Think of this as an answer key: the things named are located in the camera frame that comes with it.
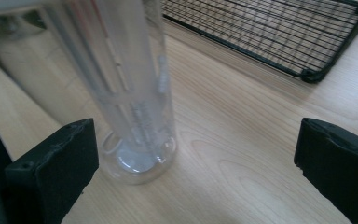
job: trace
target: black wire rack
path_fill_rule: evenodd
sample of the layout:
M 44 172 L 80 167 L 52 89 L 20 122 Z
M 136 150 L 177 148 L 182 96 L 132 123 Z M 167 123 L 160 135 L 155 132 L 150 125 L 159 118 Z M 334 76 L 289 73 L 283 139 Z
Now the black wire rack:
M 162 0 L 164 17 L 307 82 L 358 34 L 358 0 Z

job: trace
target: wire mesh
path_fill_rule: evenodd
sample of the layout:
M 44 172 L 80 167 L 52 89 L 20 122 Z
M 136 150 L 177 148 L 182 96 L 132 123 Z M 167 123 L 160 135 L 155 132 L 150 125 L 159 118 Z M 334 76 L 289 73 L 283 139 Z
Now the wire mesh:
M 358 24 L 358 1 L 162 0 L 164 17 L 292 76 L 317 74 Z

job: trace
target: metal grid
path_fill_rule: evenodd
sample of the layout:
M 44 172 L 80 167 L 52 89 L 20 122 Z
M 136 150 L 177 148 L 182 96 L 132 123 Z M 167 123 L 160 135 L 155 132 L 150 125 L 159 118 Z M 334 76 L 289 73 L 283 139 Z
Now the metal grid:
M 162 8 L 165 18 L 295 77 L 331 66 L 358 24 L 358 1 L 348 0 L 162 0 Z

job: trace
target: transparent container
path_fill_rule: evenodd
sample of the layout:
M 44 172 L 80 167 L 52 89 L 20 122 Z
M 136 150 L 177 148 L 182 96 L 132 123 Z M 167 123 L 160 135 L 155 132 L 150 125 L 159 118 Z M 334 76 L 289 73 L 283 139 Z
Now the transparent container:
M 0 66 L 62 125 L 95 118 L 100 164 L 114 178 L 141 184 L 172 163 L 159 0 L 0 5 Z

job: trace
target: wooden table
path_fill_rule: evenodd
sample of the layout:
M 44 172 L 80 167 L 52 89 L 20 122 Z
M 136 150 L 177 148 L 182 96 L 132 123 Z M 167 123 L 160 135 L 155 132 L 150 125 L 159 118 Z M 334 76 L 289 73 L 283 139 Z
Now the wooden table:
M 304 117 L 358 134 L 358 37 L 310 85 L 167 31 L 179 142 L 172 168 L 141 186 L 97 171 L 63 223 L 350 223 L 293 157 Z M 0 74 L 0 134 L 14 159 L 59 127 Z

